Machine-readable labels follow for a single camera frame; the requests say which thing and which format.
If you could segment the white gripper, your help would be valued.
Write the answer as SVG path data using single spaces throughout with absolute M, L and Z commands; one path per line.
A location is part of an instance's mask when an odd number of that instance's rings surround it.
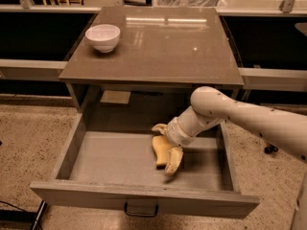
M 178 117 L 172 119 L 168 125 L 157 124 L 152 127 L 153 132 L 159 132 L 162 135 L 166 134 L 168 141 L 176 146 L 167 152 L 167 163 L 165 167 L 165 174 L 173 176 L 181 163 L 183 157 L 183 149 L 178 147 L 186 147 L 193 138 L 187 135 L 179 125 Z

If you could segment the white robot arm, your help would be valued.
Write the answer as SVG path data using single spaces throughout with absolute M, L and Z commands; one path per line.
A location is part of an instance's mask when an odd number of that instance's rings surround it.
M 263 139 L 269 146 L 284 150 L 295 159 L 305 162 L 307 157 L 307 118 L 229 98 L 219 90 L 203 86 L 191 94 L 190 106 L 167 124 L 157 124 L 164 141 L 153 141 L 156 157 L 165 166 L 165 173 L 176 173 L 183 149 L 200 133 L 222 122 L 230 122 Z

